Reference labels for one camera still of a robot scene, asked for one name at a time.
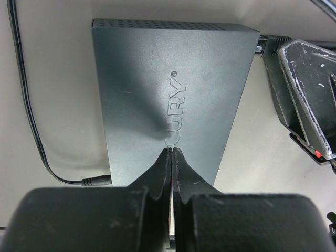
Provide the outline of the black ethernet cable long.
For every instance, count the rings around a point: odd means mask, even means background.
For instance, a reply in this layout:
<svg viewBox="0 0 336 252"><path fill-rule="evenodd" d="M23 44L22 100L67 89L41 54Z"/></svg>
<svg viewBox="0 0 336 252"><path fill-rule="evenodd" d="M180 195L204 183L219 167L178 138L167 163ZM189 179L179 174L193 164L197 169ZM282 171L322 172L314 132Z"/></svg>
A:
<svg viewBox="0 0 336 252"><path fill-rule="evenodd" d="M275 55L278 48L291 41L290 37L278 35L261 35L255 50L256 55Z"/></svg>

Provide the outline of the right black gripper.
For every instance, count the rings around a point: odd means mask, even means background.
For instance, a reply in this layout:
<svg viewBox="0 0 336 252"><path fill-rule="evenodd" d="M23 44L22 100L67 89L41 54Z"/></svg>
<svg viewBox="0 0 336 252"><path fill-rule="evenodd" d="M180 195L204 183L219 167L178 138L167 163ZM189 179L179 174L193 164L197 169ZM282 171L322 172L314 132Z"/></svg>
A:
<svg viewBox="0 0 336 252"><path fill-rule="evenodd" d="M262 58L280 123L310 158L335 173L335 52L292 40L278 54L264 49Z"/></svg>

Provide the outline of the black network switch box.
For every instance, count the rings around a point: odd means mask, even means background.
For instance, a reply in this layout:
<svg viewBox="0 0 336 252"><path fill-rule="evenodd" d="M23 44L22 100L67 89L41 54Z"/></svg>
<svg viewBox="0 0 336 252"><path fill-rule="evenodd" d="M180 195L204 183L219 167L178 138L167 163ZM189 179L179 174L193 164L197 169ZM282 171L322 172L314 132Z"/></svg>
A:
<svg viewBox="0 0 336 252"><path fill-rule="evenodd" d="M131 184L165 147L213 184L260 32L105 18L91 32L112 185Z"/></svg>

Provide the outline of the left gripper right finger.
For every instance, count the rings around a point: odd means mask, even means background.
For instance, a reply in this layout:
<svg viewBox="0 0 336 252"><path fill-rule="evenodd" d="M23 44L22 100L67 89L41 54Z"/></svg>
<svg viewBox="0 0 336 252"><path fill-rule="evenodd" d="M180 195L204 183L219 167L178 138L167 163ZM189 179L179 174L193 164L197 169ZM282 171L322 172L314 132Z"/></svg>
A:
<svg viewBox="0 0 336 252"><path fill-rule="evenodd" d="M173 193L179 197L179 201L184 205L193 196L222 195L219 190L207 183L190 167L180 148L173 148L172 172Z"/></svg>

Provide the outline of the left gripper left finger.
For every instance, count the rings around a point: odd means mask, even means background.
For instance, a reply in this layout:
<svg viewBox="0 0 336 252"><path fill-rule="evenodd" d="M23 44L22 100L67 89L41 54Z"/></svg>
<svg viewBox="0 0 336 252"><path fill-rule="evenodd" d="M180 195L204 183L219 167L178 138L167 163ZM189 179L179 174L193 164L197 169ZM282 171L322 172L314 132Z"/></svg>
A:
<svg viewBox="0 0 336 252"><path fill-rule="evenodd" d="M154 164L132 182L128 188L149 190L154 200L169 199L171 192L172 148L164 148Z"/></svg>

